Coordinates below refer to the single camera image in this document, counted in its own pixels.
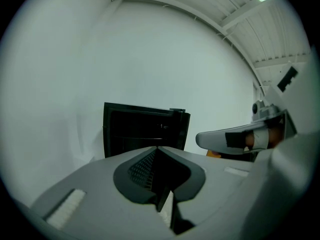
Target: black slot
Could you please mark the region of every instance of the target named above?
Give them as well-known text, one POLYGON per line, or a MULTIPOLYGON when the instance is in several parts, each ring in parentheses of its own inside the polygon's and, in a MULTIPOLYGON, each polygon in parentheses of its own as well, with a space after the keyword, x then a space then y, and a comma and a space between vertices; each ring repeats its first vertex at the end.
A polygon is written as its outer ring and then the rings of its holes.
POLYGON ((277 85, 281 92, 284 92, 286 90, 287 85, 291 83, 291 79, 294 78, 297 74, 298 72, 295 70, 294 67, 291 67, 289 69, 289 71, 285 74, 280 83, 278 83, 277 85))
POLYGON ((246 147, 247 132, 226 132, 226 146, 229 148, 244 149, 246 147))
POLYGON ((177 201, 173 198, 170 228, 175 234, 179 235, 189 229, 192 229, 195 225, 193 225, 189 220, 181 217, 177 204, 177 201))

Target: white bristle strip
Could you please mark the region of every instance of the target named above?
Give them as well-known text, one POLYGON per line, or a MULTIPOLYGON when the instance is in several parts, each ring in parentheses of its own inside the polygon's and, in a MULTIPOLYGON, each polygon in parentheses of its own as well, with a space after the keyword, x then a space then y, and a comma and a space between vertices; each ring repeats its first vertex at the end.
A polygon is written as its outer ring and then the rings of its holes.
POLYGON ((81 201, 84 199, 86 192, 81 189, 75 189, 66 200, 46 219, 46 222, 61 230, 69 221, 81 201))

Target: ceiling beam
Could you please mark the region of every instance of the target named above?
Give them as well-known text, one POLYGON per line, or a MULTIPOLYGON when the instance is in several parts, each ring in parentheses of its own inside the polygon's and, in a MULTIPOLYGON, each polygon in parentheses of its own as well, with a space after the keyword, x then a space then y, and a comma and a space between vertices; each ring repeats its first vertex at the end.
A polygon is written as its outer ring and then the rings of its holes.
POLYGON ((305 63, 309 59, 309 55, 289 56, 284 58, 275 58, 253 63, 255 69, 268 68, 272 66, 285 65, 288 62, 305 63))
POLYGON ((187 1, 179 1, 179 0, 151 0, 151 1, 157 1, 164 3, 166 5, 171 5, 177 8, 180 8, 186 12, 189 12, 196 16, 196 18, 202 19, 204 22, 208 23, 211 25, 214 29, 216 29, 218 32, 223 34, 226 39, 228 39, 235 48, 239 51, 240 55, 242 58, 246 60, 246 62, 249 65, 249 68, 251 69, 251 73, 255 76, 254 83, 256 86, 261 86, 262 85, 262 80, 260 76, 257 74, 255 71, 253 62, 251 61, 249 55, 245 51, 245 49, 233 38, 232 35, 228 35, 227 30, 223 29, 220 24, 212 19, 211 17, 207 16, 205 13, 201 12, 199 9, 197 9, 195 6, 191 6, 187 4, 187 1))
POLYGON ((227 30, 251 15, 256 14, 262 8, 274 5, 277 1, 279 0, 266 0, 263 2, 260 2, 259 0, 251 0, 226 17, 220 25, 224 30, 227 30))

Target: ceiling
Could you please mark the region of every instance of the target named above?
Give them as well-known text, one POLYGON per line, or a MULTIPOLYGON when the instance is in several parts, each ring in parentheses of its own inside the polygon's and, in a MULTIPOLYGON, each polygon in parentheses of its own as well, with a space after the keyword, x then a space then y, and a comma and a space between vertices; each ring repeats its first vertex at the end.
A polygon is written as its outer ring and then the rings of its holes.
POLYGON ((309 58, 306 33, 286 0, 152 1, 180 8, 211 25, 238 50, 263 93, 287 62, 299 71, 309 58))

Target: orange object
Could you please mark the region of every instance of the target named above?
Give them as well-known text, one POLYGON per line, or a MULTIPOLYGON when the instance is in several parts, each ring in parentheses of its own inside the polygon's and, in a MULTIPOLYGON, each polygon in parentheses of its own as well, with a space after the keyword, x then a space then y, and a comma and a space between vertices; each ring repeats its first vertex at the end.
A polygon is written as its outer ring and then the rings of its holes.
POLYGON ((221 155, 218 152, 214 152, 212 150, 208 150, 208 152, 206 153, 206 155, 208 157, 212 157, 212 158, 221 158, 221 155))

